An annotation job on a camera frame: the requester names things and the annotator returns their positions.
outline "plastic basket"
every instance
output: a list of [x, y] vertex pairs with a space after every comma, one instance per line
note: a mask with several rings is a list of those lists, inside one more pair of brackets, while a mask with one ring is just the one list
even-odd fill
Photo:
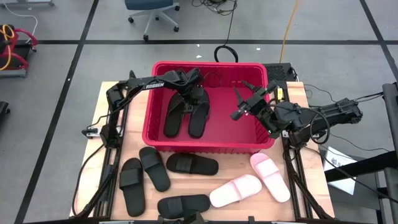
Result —
[[267, 130], [254, 116], [243, 116], [238, 121], [230, 117], [238, 108], [233, 87], [244, 99], [249, 98], [252, 92], [242, 80], [256, 86], [267, 86], [266, 68], [260, 63], [158, 62], [152, 69], [152, 76], [163, 75], [170, 70], [188, 72], [195, 67], [203, 76], [208, 74], [202, 82], [210, 98], [210, 115], [203, 136], [199, 139], [189, 136], [189, 114], [185, 115], [177, 137], [164, 135], [167, 107], [174, 91], [158, 88], [149, 93], [142, 133], [144, 142], [160, 151], [175, 152], [255, 153], [270, 148], [274, 139], [269, 138]]

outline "chair base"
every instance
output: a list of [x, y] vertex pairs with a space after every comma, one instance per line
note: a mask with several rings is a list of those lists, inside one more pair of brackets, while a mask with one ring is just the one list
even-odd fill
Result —
[[133, 14], [131, 14], [129, 16], [129, 22], [130, 23], [134, 22], [134, 19], [132, 18], [133, 16], [149, 15], [149, 20], [148, 20], [147, 26], [146, 26], [145, 31], [144, 31], [144, 40], [145, 41], [149, 40], [149, 37], [148, 37], [147, 33], [148, 33], [149, 27], [152, 24], [152, 21], [153, 21], [154, 18], [156, 20], [159, 20], [159, 17], [165, 19], [167, 22], [169, 22], [170, 24], [174, 25], [174, 31], [178, 32], [179, 29], [180, 29], [179, 26], [178, 26], [178, 23], [176, 23], [172, 18], [170, 18], [168, 15], [166, 15], [163, 12], [163, 11], [171, 9], [171, 8], [174, 8], [176, 11], [179, 11], [180, 10], [180, 3], [175, 2], [171, 6], [163, 7], [163, 8], [160, 8], [160, 9], [143, 10], [143, 11], [135, 12], [135, 13], [133, 13]]

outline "white cable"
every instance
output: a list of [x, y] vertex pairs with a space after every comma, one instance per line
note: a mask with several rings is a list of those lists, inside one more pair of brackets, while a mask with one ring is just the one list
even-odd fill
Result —
[[31, 16], [31, 15], [19, 15], [19, 14], [16, 14], [15, 12], [12, 12], [12, 11], [8, 8], [8, 6], [7, 6], [7, 4], [6, 4], [6, 0], [3, 0], [3, 4], [4, 4], [4, 6], [6, 7], [6, 9], [7, 9], [9, 12], [11, 12], [11, 14], [13, 14], [13, 15], [15, 15], [15, 16], [33, 17], [33, 18], [36, 20], [36, 25], [35, 25], [35, 27], [33, 28], [32, 35], [35, 34], [37, 24], [39, 23], [38, 20], [37, 20], [37, 18], [36, 18], [35, 16]]

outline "slide sandal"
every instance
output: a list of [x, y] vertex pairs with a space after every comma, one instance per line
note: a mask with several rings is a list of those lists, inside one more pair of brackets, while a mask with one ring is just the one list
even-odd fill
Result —
[[210, 208], [207, 195], [186, 195], [163, 198], [157, 203], [157, 210], [163, 218], [175, 219], [205, 212]]
[[205, 132], [206, 121], [209, 117], [210, 100], [206, 90], [198, 100], [198, 104], [193, 106], [193, 111], [189, 118], [188, 134], [193, 138], [200, 138]]
[[148, 173], [156, 190], [159, 192], [168, 190], [170, 188], [170, 179], [159, 152], [153, 147], [143, 147], [139, 151], [139, 158], [141, 159], [142, 167]]
[[288, 201], [290, 192], [272, 159], [263, 153], [256, 153], [250, 157], [250, 164], [275, 200], [278, 202]]
[[184, 117], [185, 102], [176, 92], [169, 101], [167, 107], [167, 117], [164, 123], [163, 133], [169, 138], [173, 138], [180, 132], [182, 118]]
[[189, 153], [172, 154], [166, 162], [168, 170], [186, 174], [216, 175], [218, 162]]
[[220, 208], [255, 195], [261, 188], [262, 184], [257, 177], [245, 174], [212, 191], [210, 202], [214, 207]]
[[131, 158], [123, 164], [119, 188], [123, 191], [129, 216], [137, 217], [143, 214], [145, 211], [144, 179], [139, 159]]

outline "pink slipper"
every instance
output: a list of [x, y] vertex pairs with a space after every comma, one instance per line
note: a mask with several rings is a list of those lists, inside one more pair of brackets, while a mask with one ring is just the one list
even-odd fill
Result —
[[249, 174], [229, 181], [210, 193], [210, 202], [220, 208], [257, 194], [262, 188], [261, 181]]
[[275, 200], [286, 202], [290, 198], [290, 192], [272, 159], [263, 153], [256, 153], [250, 157], [250, 164]]

